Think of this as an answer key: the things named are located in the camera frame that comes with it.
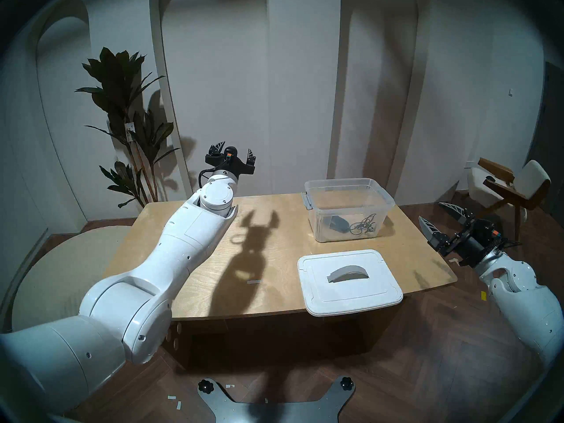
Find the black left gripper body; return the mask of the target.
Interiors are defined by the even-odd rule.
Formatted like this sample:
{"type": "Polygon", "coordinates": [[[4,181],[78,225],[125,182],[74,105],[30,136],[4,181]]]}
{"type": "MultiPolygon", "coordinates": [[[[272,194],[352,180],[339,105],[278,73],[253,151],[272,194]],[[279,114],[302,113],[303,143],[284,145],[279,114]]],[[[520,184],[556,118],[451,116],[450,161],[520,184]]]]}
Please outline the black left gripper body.
{"type": "Polygon", "coordinates": [[[212,166],[212,175],[206,183],[222,181],[224,183],[238,185],[241,175],[249,174],[249,166],[238,157],[206,157],[206,163],[212,166]]]}

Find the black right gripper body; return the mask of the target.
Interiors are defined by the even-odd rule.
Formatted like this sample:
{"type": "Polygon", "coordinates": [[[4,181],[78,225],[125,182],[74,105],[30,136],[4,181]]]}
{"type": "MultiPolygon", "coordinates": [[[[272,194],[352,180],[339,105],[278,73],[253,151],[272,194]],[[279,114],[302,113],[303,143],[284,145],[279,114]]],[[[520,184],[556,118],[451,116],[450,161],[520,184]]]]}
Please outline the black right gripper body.
{"type": "Polygon", "coordinates": [[[501,233],[491,221],[475,221],[451,238],[451,252],[462,258],[461,266],[475,268],[501,244],[501,233]]]}

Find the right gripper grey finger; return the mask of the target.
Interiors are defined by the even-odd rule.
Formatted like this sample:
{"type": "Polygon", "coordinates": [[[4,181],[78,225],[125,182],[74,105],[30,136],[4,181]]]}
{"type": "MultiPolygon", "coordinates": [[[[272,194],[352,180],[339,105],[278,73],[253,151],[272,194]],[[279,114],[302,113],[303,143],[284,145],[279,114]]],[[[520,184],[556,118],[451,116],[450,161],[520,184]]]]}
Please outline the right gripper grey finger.
{"type": "Polygon", "coordinates": [[[419,216],[418,221],[427,243],[441,256],[447,256],[452,250],[451,239],[422,216],[419,216]]]}
{"type": "Polygon", "coordinates": [[[439,202],[439,206],[465,228],[471,227],[475,222],[474,213],[467,208],[462,208],[450,202],[439,202]]]}

